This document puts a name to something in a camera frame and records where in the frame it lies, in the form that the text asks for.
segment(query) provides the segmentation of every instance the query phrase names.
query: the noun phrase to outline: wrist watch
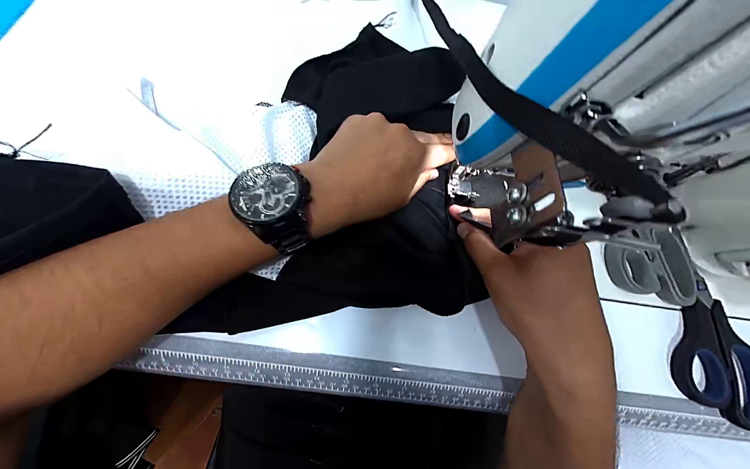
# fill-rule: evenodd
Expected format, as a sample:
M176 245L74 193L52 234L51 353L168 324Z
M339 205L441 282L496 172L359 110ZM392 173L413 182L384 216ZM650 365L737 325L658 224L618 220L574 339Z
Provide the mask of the wrist watch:
M236 218L282 255L308 244L306 205L311 185L299 169L267 163L236 177L227 200Z

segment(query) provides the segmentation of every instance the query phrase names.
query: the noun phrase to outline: finger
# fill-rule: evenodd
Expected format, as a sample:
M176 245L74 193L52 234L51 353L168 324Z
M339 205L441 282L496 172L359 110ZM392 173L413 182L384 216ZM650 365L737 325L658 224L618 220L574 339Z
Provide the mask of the finger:
M453 137L450 133L427 133L413 130L412 134L422 144L453 144Z
M435 168L428 169L427 171L424 171L422 173L422 178L424 179L425 183L428 183L437 177L438 177L438 169L435 169Z
M496 265L507 261L508 256L498 250L491 238L481 229L462 223L456 230L459 237L465 241L465 250L483 275L491 274Z
M480 223L484 223L485 225L491 226L491 209L490 208L470 208L470 207L462 207L461 205L451 205L447 211L450 213L450 216L455 218L458 221L463 221L463 215L462 213L465 210L469 210L471 212L471 215L474 217L474 219Z
M424 155L423 167L426 169L437 168L450 163L456 159L456 149L450 144L428 144L427 153Z

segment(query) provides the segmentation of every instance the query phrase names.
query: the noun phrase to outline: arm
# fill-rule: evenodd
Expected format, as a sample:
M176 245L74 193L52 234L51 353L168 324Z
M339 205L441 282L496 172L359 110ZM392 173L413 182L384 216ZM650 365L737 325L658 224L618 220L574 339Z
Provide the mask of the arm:
M524 244L505 255L468 224L459 234L528 364L501 467L615 467L612 342L587 247Z
M450 159L444 138L377 113L350 117L300 166L312 184L312 237L401 208ZM217 198L1 275L0 415L85 384L275 255Z

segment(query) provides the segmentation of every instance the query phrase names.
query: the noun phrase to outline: black strap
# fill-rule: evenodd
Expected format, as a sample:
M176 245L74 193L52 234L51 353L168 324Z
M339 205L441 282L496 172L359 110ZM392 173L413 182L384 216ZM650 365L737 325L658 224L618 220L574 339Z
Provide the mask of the black strap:
M584 129L564 117L510 90L479 59L474 46L453 31L433 0L422 0L433 26L456 57L479 97L499 117L546 149L561 155L579 168L622 191L644 197L655 205L672 196L652 176L641 172L627 159Z

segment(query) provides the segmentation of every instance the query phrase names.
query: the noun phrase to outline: scissors handle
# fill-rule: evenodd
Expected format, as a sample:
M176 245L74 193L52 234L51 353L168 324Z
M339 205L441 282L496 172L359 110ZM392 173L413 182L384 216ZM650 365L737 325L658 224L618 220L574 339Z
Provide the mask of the scissors handle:
M707 307L697 299L682 307L682 325L682 339L670 357L673 383L688 399L750 430L750 346L734 333L723 304L714 300ZM703 389L693 379L694 357L705 375Z
M717 338L714 317L699 299L682 307L682 338L670 356L670 376L682 394L703 406L722 409L731 403L731 369ZM699 389L693 379L693 360L699 358L705 386Z
M725 358L733 379L731 402L719 413L736 426L750 430L750 346L731 328L722 302L714 300L711 315L719 342L723 350L729 351Z

